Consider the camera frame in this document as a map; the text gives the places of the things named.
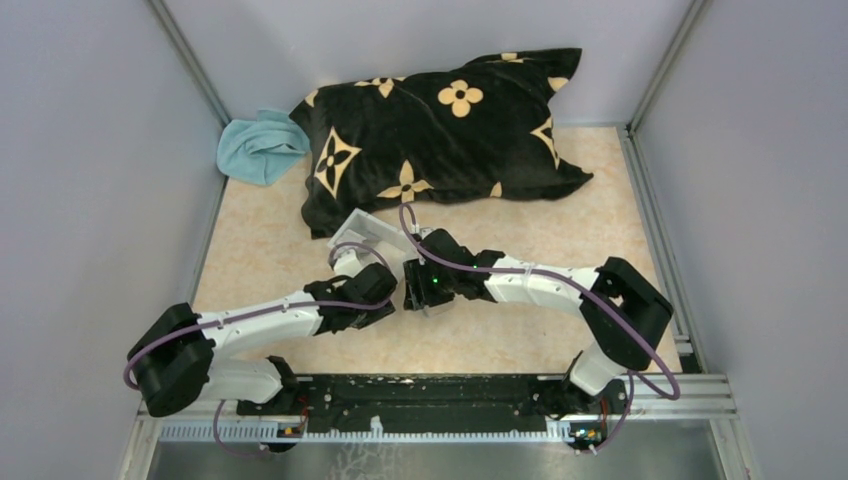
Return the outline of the light blue cloth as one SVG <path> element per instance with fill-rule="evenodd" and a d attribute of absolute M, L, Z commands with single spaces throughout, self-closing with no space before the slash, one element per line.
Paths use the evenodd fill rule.
<path fill-rule="evenodd" d="M 288 112 L 262 109 L 254 120 L 234 119 L 224 127 L 216 166 L 231 179 L 269 186 L 310 151 L 309 138 Z"/>

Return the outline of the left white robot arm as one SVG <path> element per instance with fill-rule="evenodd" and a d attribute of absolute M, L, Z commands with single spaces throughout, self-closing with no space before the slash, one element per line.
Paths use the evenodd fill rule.
<path fill-rule="evenodd" d="M 240 309 L 198 313 L 188 303 L 172 305 L 128 352 L 123 380 L 156 418 L 198 401 L 234 401 L 242 415 L 289 413 L 305 395 L 289 363 L 274 355 L 248 361 L 241 354 L 286 339 L 363 329 L 394 313 L 397 287 L 378 261 Z"/>

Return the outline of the black floral pillow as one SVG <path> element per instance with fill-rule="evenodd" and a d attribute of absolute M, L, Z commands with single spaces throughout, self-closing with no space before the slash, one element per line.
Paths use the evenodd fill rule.
<path fill-rule="evenodd" d="M 565 160 L 552 97 L 578 48 L 503 52 L 447 71 L 321 87 L 291 112 L 311 167 L 301 216 L 315 239 L 348 215 L 428 201 L 558 200 L 591 174 Z"/>

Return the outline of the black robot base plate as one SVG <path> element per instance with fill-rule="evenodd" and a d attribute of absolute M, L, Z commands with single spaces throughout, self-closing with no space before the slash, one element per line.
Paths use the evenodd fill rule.
<path fill-rule="evenodd" d="M 341 375 L 301 377 L 264 404 L 241 400 L 241 416 L 293 415 L 309 433 L 366 432 L 374 418 L 390 434 L 534 433 L 548 421 L 621 414 L 621 380 L 589 396 L 562 375 Z"/>

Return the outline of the aluminium frame rail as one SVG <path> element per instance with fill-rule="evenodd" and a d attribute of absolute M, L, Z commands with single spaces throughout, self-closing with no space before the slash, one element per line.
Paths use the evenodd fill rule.
<path fill-rule="evenodd" d="M 163 441 L 262 443 L 562 443 L 596 449 L 620 421 L 729 420 L 727 380 L 678 377 L 668 400 L 659 375 L 612 381 L 595 399 L 566 390 L 560 375 L 312 375 L 267 405 L 199 401 L 156 418 L 140 414 Z"/>

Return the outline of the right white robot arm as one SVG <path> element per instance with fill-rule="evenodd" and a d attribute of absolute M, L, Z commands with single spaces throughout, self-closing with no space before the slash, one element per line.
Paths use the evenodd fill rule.
<path fill-rule="evenodd" d="M 555 268 L 502 251 L 474 254 L 444 229 L 408 239 L 420 255 L 413 271 L 423 276 L 408 295 L 415 309 L 460 295 L 555 309 L 587 324 L 594 341 L 576 358 L 563 385 L 564 401 L 576 412 L 599 403 L 615 377 L 643 372 L 658 358 L 674 308 L 623 258 L 610 257 L 595 268 Z"/>

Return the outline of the white plastic card box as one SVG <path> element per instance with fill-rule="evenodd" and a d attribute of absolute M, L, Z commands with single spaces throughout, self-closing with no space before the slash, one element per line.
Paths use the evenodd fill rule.
<path fill-rule="evenodd" d="M 398 287 L 391 297 L 392 303 L 398 310 L 403 309 L 403 265 L 418 256 L 398 227 L 363 210 L 355 209 L 331 237 L 327 246 L 330 249 L 328 264 L 333 272 L 339 275 L 354 276 L 367 264 L 378 262 L 378 256 L 381 256 L 398 280 Z"/>

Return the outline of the beige card holder wallet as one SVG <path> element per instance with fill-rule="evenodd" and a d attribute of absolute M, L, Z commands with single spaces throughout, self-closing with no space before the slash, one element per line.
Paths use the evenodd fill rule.
<path fill-rule="evenodd" d="M 443 302 L 437 305 L 424 305 L 420 313 L 426 318 L 435 318 L 436 316 L 445 314 L 456 306 L 456 300 Z"/>

